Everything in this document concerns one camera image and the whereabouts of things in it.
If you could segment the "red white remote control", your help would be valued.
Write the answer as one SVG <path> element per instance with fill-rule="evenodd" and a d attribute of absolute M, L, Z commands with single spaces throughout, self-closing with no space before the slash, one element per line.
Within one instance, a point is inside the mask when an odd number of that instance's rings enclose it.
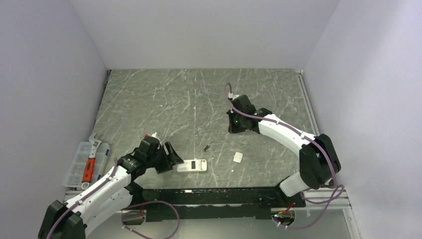
<path fill-rule="evenodd" d="M 207 170 L 208 163 L 205 159 L 184 160 L 182 164 L 177 165 L 177 172 L 179 173 L 197 173 Z"/>

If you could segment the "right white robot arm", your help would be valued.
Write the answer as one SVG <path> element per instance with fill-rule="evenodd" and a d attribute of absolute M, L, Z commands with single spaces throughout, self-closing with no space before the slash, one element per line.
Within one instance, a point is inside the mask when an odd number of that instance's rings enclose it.
<path fill-rule="evenodd" d="M 279 119 L 266 108 L 256 109 L 246 95 L 228 95 L 229 133 L 247 130 L 267 136 L 298 156 L 299 169 L 279 184 L 274 193 L 277 205 L 285 207 L 294 195 L 306 189 L 319 189 L 341 170 L 341 164 L 326 134 L 313 135 Z"/>

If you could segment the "white battery cover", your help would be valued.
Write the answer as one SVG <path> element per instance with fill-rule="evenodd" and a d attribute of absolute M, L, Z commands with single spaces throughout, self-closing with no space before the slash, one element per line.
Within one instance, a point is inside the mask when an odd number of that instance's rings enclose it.
<path fill-rule="evenodd" d="M 240 152 L 236 152 L 233 157 L 233 162 L 241 163 L 243 159 L 243 154 Z"/>

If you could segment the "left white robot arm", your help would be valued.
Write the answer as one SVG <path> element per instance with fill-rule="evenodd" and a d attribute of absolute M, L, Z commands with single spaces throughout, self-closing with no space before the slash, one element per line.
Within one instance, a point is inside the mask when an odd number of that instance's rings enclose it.
<path fill-rule="evenodd" d="M 159 203 L 145 199 L 143 188 L 135 179 L 149 168 L 160 174 L 183 163 L 170 142 L 161 144 L 153 135 L 145 137 L 133 152 L 115 160 L 114 167 L 87 190 L 64 203 L 54 201 L 47 208 L 37 237 L 84 239 L 121 209 Z"/>

